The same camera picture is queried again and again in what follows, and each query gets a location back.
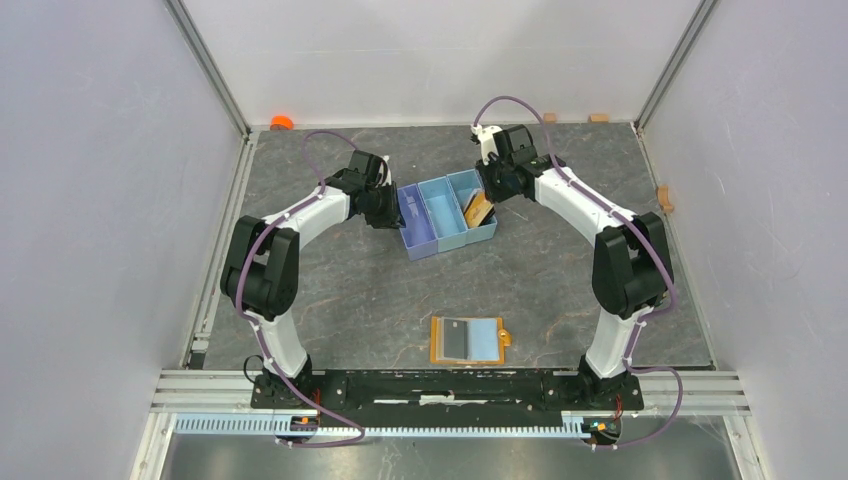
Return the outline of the stack of credit cards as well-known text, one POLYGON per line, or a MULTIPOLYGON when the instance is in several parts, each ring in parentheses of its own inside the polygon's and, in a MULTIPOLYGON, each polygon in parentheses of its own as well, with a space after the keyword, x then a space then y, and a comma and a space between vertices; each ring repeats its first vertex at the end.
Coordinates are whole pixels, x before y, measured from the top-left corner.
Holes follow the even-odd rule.
POLYGON ((469 229, 483 225, 494 214, 494 203, 488 199, 483 189, 471 191, 463 208, 463 218, 469 229))

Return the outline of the grey credit card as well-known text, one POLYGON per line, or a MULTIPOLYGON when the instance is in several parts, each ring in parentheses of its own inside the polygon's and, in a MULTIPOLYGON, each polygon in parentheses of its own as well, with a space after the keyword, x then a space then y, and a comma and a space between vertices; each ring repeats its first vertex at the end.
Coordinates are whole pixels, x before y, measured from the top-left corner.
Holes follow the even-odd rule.
POLYGON ((442 357, 465 360, 468 357, 468 322, 445 318, 442 321, 442 357))

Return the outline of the orange leather card holder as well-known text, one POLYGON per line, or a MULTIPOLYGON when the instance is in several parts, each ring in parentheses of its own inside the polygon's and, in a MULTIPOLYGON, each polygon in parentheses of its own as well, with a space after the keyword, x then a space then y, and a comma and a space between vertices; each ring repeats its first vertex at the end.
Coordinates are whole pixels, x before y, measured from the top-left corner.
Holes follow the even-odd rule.
POLYGON ((433 316, 429 360, 435 365, 503 365, 512 335, 501 317, 433 316))

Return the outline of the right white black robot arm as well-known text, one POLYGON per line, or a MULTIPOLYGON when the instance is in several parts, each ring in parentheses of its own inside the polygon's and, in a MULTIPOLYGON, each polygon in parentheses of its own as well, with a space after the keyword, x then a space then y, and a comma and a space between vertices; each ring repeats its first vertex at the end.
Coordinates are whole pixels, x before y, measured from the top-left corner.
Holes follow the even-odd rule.
POLYGON ((474 125, 475 169, 494 204, 523 196, 574 227, 593 247, 591 286, 600 306, 596 331, 578 367, 577 392, 591 408, 612 401, 628 376, 636 334, 673 285, 662 219, 606 199, 560 158, 540 155, 524 125, 474 125))

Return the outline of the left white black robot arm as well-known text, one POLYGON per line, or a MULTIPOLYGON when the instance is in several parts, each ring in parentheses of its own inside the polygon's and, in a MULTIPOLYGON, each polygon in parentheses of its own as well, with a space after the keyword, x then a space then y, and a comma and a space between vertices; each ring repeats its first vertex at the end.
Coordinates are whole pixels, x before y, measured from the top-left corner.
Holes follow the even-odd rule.
POLYGON ((220 291, 251 325, 265 368, 279 377, 275 392, 290 407, 306 405, 314 394, 313 379, 303 373, 309 356, 291 314, 300 252, 355 216, 374 229, 406 225, 387 160, 361 150, 293 206, 262 218, 245 215, 234 226, 220 291))

